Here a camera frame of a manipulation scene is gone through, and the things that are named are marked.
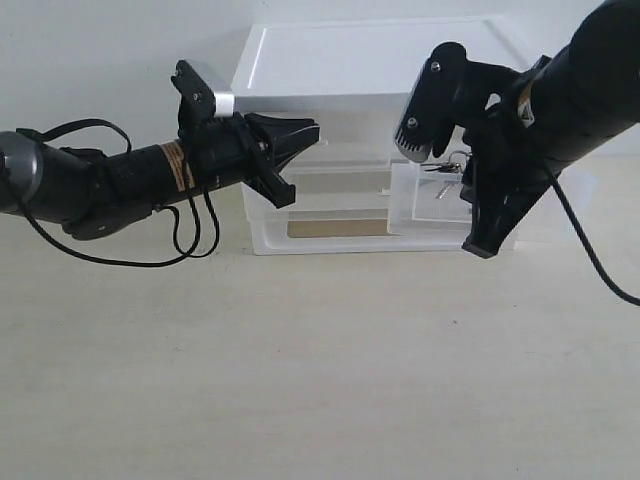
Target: white table surface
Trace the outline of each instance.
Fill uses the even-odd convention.
[[[585,226],[640,294],[640,158],[589,159]],[[465,253],[92,266],[0,218],[6,479],[601,479],[640,475],[640,310],[570,237]],[[85,251],[173,254],[158,216]]]

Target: tan tape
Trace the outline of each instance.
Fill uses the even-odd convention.
[[[160,148],[164,152],[165,157],[167,157],[167,161],[169,162],[169,166],[173,172],[173,177],[176,180],[178,191],[184,192],[186,187],[184,183],[184,176],[182,174],[182,165],[184,162],[184,152],[182,151],[182,148],[180,148],[178,142],[165,143],[160,145]],[[189,188],[196,186],[189,164],[187,164],[187,179],[189,180]]]

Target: white lid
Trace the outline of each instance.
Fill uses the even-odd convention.
[[[510,37],[491,17],[256,25],[232,87],[241,111],[400,109],[443,42],[460,42],[470,60],[526,69]]]

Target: container lid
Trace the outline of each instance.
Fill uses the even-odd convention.
[[[402,109],[431,52],[460,42],[470,60],[526,69],[499,17],[255,25],[233,79],[240,111]]]

